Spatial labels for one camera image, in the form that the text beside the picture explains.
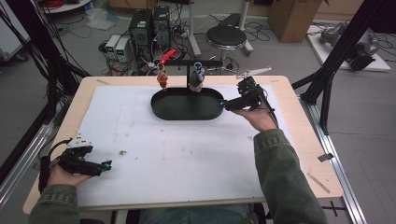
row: table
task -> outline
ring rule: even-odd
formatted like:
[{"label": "table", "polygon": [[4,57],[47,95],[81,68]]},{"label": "table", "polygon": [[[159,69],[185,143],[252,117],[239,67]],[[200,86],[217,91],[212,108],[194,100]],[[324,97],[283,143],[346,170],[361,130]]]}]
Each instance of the table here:
[{"label": "table", "polygon": [[[261,85],[270,85],[278,100],[282,115],[288,125],[294,145],[299,149],[300,161],[308,172],[308,183],[318,198],[338,198],[343,195],[343,190],[329,162],[320,162],[318,156],[324,154],[323,149],[306,117],[298,98],[286,77],[282,76],[255,76],[254,79]],[[206,76],[205,85],[236,85],[239,80],[235,77]],[[185,77],[169,77],[170,86],[183,87],[186,85]],[[54,142],[60,142],[70,136],[76,136],[84,115],[91,103],[95,88],[98,86],[158,86],[156,77],[86,77],[82,80],[78,92],[70,105],[64,122],[55,137]],[[65,146],[58,147],[52,157],[60,155]],[[29,214],[39,197],[37,190],[38,181],[24,204],[23,211]],[[264,198],[244,201],[227,201],[227,203],[258,203]],[[209,201],[196,202],[193,205],[211,204]],[[172,204],[124,204],[112,207],[86,207],[84,211],[137,209],[158,206],[171,206]],[[178,203],[177,206],[191,205],[191,203]]]}]

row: chair leg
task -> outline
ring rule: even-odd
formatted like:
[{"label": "chair leg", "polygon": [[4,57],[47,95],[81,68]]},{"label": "chair leg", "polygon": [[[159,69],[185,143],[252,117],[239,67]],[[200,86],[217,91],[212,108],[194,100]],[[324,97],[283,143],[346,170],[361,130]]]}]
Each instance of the chair leg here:
[{"label": "chair leg", "polygon": [[220,52],[220,59],[221,59],[221,61],[223,62],[223,65],[222,65],[222,67],[220,68],[220,75],[222,75],[222,71],[223,71],[223,69],[224,69],[224,66],[226,66],[226,64],[225,64],[226,58],[227,58],[226,51],[225,51],[225,49],[222,49],[221,52]]}]

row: sleeve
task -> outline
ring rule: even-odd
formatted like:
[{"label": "sleeve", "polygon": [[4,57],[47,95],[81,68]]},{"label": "sleeve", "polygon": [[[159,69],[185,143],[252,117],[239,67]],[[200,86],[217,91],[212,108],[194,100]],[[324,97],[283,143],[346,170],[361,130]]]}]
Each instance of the sleeve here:
[{"label": "sleeve", "polygon": [[274,223],[327,223],[283,132],[274,129],[258,133],[254,150],[262,192]]},{"label": "sleeve", "polygon": [[77,188],[51,185],[43,190],[29,216],[29,224],[79,224]]}]

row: floor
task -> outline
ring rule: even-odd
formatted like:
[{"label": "floor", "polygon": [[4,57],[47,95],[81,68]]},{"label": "floor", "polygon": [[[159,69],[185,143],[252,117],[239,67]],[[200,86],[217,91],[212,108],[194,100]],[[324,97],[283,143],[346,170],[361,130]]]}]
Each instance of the floor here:
[{"label": "floor", "polygon": [[[84,16],[82,10],[60,15],[58,22],[78,21]],[[204,33],[214,26],[212,17],[196,19],[196,27]],[[265,18],[249,17],[247,22],[267,25]],[[107,31],[90,29],[86,20],[62,25],[72,30],[62,36],[62,41],[81,66],[94,76],[102,76],[106,61],[98,46],[112,34],[122,34],[129,21],[121,19]],[[320,68],[320,63],[311,46],[304,40],[301,44],[280,44],[274,34],[263,31],[261,39],[254,40],[247,35],[254,52],[246,57],[241,50],[228,56],[240,64],[240,71],[271,66],[273,70],[265,75],[286,76],[290,83],[306,77]],[[201,59],[219,54],[209,47],[204,35],[196,36],[202,52]],[[389,36],[396,45],[396,38]],[[367,223],[396,223],[396,57],[383,50],[378,52],[382,59],[388,59],[391,71],[352,72],[339,70],[332,87],[329,114],[329,131],[332,142],[346,171],[347,178],[356,194]],[[183,70],[170,68],[171,75],[182,75]],[[296,90],[303,93],[306,87]],[[12,60],[0,67],[0,162],[3,163],[10,151],[29,128],[46,103],[46,80],[41,77],[32,60],[22,63]],[[6,205],[0,211],[1,223],[26,223],[27,215],[21,208],[38,174],[30,169],[15,188]],[[345,207],[340,199],[333,199],[334,206]],[[329,200],[321,200],[322,206],[331,206]],[[346,211],[325,210],[330,223],[351,223]],[[110,223],[111,212],[84,213],[84,217],[96,217]]]}]

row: stool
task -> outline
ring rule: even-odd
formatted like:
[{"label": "stool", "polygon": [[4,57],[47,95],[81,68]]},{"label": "stool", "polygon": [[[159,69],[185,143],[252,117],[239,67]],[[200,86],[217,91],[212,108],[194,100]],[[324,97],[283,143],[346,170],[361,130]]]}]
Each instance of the stool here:
[{"label": "stool", "polygon": [[247,35],[243,31],[233,26],[215,26],[207,31],[206,42],[221,50],[220,59],[223,62],[223,66],[220,68],[221,74],[222,70],[227,70],[233,73],[238,72],[237,70],[233,70],[233,65],[236,64],[238,69],[239,65],[235,60],[227,57],[226,50],[241,49],[245,46]]}]

